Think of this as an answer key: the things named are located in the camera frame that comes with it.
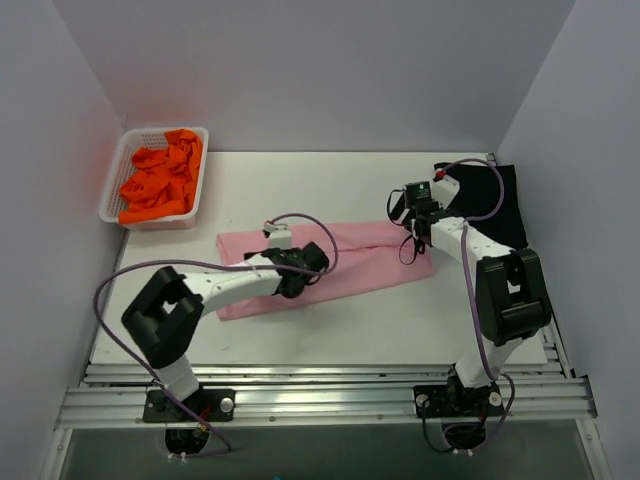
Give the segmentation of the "pink t-shirt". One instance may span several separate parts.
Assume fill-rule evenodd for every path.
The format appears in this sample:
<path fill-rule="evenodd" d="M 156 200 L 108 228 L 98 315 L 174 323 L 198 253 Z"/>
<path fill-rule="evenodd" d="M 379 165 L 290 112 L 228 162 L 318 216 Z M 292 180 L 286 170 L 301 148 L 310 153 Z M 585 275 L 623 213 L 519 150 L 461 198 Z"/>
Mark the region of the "pink t-shirt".
<path fill-rule="evenodd" d="M 431 257 L 425 253 L 412 264 L 411 248 L 403 245 L 405 235 L 389 222 L 334 223 L 328 226 L 336 240 L 315 224 L 292 225 L 293 245 L 315 242 L 336 269 L 295 299 L 280 295 L 244 300 L 216 311 L 222 321 L 236 320 L 276 311 L 306 307 L 422 280 L 436 274 Z"/>

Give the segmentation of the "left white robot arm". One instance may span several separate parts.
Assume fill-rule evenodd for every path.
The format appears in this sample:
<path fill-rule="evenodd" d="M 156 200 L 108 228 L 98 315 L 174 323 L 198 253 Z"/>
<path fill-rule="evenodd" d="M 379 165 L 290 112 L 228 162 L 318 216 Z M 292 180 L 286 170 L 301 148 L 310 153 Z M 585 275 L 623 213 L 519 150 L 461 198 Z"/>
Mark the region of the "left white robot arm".
<path fill-rule="evenodd" d="M 296 298 L 329 266 L 324 251 L 310 242 L 302 248 L 247 253 L 243 262 L 221 272 L 157 270 L 121 321 L 169 391 L 166 408 L 179 419 L 190 419 L 201 409 L 200 384 L 186 352 L 203 316 L 258 297 Z"/>

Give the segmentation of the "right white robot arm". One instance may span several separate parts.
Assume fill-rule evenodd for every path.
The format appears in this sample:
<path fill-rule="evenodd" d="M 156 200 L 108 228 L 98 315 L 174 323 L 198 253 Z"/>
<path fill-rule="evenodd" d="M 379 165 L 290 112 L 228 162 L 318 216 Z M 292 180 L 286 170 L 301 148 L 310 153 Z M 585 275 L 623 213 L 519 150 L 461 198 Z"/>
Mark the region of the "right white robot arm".
<path fill-rule="evenodd" d="M 447 406 L 464 413 L 513 352 L 549 324 L 551 305 L 538 255 L 500 244 L 454 213 L 449 204 L 458 190 L 453 180 L 409 183 L 393 215 L 420 248 L 435 248 L 463 267 L 476 345 L 455 363 L 457 379 L 443 391 Z"/>

